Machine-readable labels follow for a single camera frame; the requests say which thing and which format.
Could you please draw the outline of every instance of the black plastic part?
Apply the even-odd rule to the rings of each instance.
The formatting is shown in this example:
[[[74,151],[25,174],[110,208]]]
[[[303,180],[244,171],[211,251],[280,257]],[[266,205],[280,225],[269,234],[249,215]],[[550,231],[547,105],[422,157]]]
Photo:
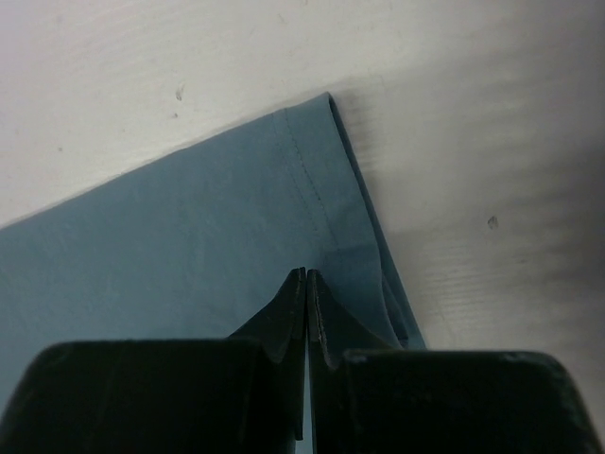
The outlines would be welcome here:
[[[327,453],[601,453],[555,359],[389,348],[307,282],[314,448]]]
[[[305,292],[305,269],[292,270],[275,298],[230,336],[261,342],[271,362],[268,386],[296,440],[303,439]]]
[[[4,453],[291,453],[302,438],[304,269],[226,340],[75,342],[32,363]]]
[[[602,452],[570,376],[547,355],[354,351],[341,367],[353,432],[342,452]]]
[[[602,453],[553,358],[392,349],[304,269],[226,340],[47,349],[9,403],[0,453],[292,453],[305,335],[317,454]]]
[[[51,347],[9,403],[0,452],[248,452],[262,356],[249,340]]]

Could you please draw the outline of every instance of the clamp jaw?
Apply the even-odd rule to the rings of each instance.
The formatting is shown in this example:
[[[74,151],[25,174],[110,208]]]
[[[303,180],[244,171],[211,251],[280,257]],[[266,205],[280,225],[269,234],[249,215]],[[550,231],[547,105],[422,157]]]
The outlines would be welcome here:
[[[393,349],[297,269],[225,340],[46,349],[9,403],[0,453],[294,452],[305,348],[318,454],[602,452],[555,359]]]

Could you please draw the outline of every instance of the stitching line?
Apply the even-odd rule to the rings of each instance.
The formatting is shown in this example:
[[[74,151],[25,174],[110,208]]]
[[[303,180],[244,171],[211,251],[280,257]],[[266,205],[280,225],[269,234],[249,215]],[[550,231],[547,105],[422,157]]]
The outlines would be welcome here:
[[[309,181],[309,184],[311,184],[311,188],[313,189],[313,193],[315,194],[315,197],[317,198],[318,202],[320,203],[321,212],[323,213],[323,217],[325,218],[325,223],[328,226],[328,231],[330,232],[332,241],[334,241],[334,245],[337,248],[338,259],[339,259],[340,263],[342,264],[341,250],[340,250],[340,246],[338,246],[337,237],[334,234],[332,225],[330,225],[330,219],[328,218],[328,213],[326,212],[325,206],[323,205],[323,201],[321,200],[320,193],[319,193],[318,189],[315,187],[315,184],[313,183],[313,180],[311,180],[311,176],[309,175],[309,172],[308,172],[306,166],[304,165],[303,156],[301,155],[301,150],[299,149],[299,146],[296,143],[296,140],[294,139],[294,134],[292,133],[292,128],[290,127],[290,120],[287,115],[287,109],[284,110],[284,114],[285,114],[285,125],[287,126],[287,130],[288,130],[290,139],[292,140],[292,144],[294,145],[294,149],[296,150],[296,154],[299,158],[299,163],[301,164],[302,170],[304,171],[304,175],[306,175],[307,181]]]
[[[277,133],[277,128],[275,127],[274,114],[271,116],[271,126],[273,127],[273,133],[275,135],[275,138],[277,139],[278,145],[282,145],[280,136]],[[306,211],[308,218],[311,220],[311,225],[313,226],[313,232],[315,233],[316,236],[319,236],[320,229],[318,229],[318,226],[316,225],[315,220],[313,219],[313,216],[311,214],[311,209],[309,208],[309,205],[307,204],[306,200],[304,199],[303,192],[301,191],[299,184],[296,182],[294,175],[292,175],[292,170],[290,169],[290,164],[287,162],[287,159],[285,158],[285,153],[283,153],[283,152],[282,152],[282,161],[285,163],[285,170],[287,171],[288,175],[290,176],[290,180],[292,180],[292,182],[294,183],[294,187],[296,187],[296,192],[298,192],[299,199],[302,202],[302,206],[304,207],[304,210]]]

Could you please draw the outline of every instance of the blue fabric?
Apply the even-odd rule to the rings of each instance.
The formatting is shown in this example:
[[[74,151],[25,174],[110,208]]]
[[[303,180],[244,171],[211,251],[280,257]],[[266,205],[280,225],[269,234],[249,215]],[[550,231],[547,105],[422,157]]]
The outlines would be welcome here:
[[[0,231],[0,408],[51,343],[224,337],[300,266],[423,347],[327,94]]]

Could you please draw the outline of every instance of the folded fabric edge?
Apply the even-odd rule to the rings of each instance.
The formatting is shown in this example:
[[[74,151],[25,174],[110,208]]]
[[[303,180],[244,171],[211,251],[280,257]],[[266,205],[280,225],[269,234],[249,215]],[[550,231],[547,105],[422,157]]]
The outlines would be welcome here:
[[[365,184],[363,175],[361,174],[361,169],[359,168],[359,164],[357,163],[357,160],[354,156],[353,147],[351,145],[349,136],[345,130],[340,113],[338,112],[337,104],[334,98],[329,93],[322,95],[322,97],[325,99],[325,102],[329,104],[334,120],[334,128],[336,129],[337,134],[340,137],[342,147],[347,154],[349,163],[351,164],[351,168],[353,169],[355,177],[357,178],[357,183],[359,184],[359,190],[361,191],[363,201],[366,204],[368,216],[370,217],[370,222],[372,223],[374,235],[378,244],[378,250],[380,252],[380,261],[382,266],[383,277],[388,285],[390,293],[393,295],[395,301],[397,302],[397,308],[401,311],[401,318],[389,314],[391,323],[396,326],[399,320],[401,320],[405,324],[407,340],[402,340],[400,336],[398,336],[398,338],[400,338],[401,343],[406,343],[406,345],[404,345],[406,348],[412,350],[425,349],[426,345],[424,343],[423,336],[421,334],[418,323],[416,322],[416,317],[414,316],[414,312],[409,303],[409,300],[407,299],[402,279],[399,275],[399,272],[397,271],[397,268],[395,267],[395,263],[390,253],[387,239],[385,238],[382,227],[380,226],[380,222],[378,221],[378,216],[376,215],[376,211],[374,210],[372,199],[370,198],[370,193],[368,192],[368,187]],[[400,330],[396,327],[394,327],[394,330],[396,333],[400,332]]]
[[[382,290],[380,253],[359,186],[334,127],[327,94],[277,111],[287,172],[309,212],[319,269],[335,298],[372,333],[400,346]]]

